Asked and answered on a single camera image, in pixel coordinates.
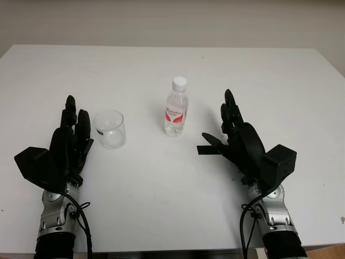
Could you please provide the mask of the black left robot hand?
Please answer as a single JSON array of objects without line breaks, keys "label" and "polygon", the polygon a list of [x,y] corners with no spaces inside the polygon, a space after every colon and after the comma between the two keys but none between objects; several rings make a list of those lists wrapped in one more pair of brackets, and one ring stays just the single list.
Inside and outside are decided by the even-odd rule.
[{"label": "black left robot hand", "polygon": [[91,122],[87,111],[77,111],[75,98],[69,95],[61,114],[60,127],[53,132],[49,151],[60,177],[81,186],[80,176],[94,140],[91,138]]}]

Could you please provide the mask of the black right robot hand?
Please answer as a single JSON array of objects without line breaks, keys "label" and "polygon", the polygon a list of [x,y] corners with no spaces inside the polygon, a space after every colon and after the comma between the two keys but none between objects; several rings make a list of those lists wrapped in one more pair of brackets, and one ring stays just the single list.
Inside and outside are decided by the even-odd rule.
[{"label": "black right robot hand", "polygon": [[225,91],[225,103],[220,108],[222,132],[227,144],[209,133],[202,133],[208,146],[197,146],[199,155],[222,155],[237,166],[244,175],[243,182],[262,181],[260,166],[265,155],[264,145],[254,127],[245,122],[232,92]]}]

